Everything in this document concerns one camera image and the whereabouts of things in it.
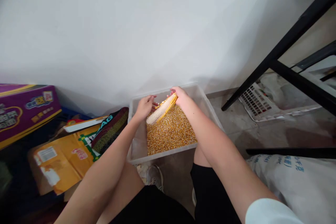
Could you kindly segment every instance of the person's left hand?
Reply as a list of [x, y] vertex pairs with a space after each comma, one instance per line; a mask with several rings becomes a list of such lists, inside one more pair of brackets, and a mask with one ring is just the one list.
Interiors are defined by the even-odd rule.
[[139, 101], [138, 108], [136, 110], [134, 117], [142, 121], [148, 116], [150, 112], [154, 112], [155, 111], [154, 107], [158, 105], [157, 103], [154, 102], [155, 97], [156, 96], [154, 95], [148, 95], [142, 98]]

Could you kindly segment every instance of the black shorts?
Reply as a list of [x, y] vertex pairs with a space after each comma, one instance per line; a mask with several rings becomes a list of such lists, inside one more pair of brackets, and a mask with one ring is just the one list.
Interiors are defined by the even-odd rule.
[[176, 200], [155, 185], [145, 186], [110, 223], [241, 223], [212, 168], [192, 165], [195, 220]]

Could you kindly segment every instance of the hand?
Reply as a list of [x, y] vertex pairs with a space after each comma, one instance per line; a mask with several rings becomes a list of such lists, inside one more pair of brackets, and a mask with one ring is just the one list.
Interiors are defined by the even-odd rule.
[[139, 101], [138, 108], [136, 110], [136, 113], [134, 117], [138, 118], [140, 121], [144, 120], [150, 112], [155, 111], [155, 106], [158, 104], [154, 102], [154, 98], [156, 96], [154, 95], [148, 95], [144, 98], [142, 98]]
[[187, 100], [190, 98], [187, 94], [187, 92], [184, 91], [184, 89], [182, 89], [179, 86], [174, 86], [171, 89], [171, 93], [170, 95], [172, 95], [173, 93], [176, 93], [177, 95], [177, 100], [176, 100], [176, 104], [179, 105], [181, 107], [182, 104], [184, 104], [185, 102], [187, 102]]

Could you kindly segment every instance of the purple cardboard box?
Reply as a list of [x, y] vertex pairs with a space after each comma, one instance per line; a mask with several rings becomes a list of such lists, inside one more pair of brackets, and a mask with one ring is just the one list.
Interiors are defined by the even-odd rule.
[[0, 84], [0, 149], [40, 128], [61, 111], [54, 86]]

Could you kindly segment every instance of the person's right hand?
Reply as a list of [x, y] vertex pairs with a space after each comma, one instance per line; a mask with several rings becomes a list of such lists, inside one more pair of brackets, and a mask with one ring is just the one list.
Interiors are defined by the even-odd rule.
[[176, 104], [179, 105], [180, 107], [181, 107], [182, 104], [187, 102], [187, 100], [189, 99], [189, 96], [188, 96], [187, 92], [185, 92], [179, 86], [174, 86], [170, 90], [171, 90], [170, 95], [172, 95], [173, 93], [176, 93], [176, 95], [178, 97], [177, 100], [176, 100]]

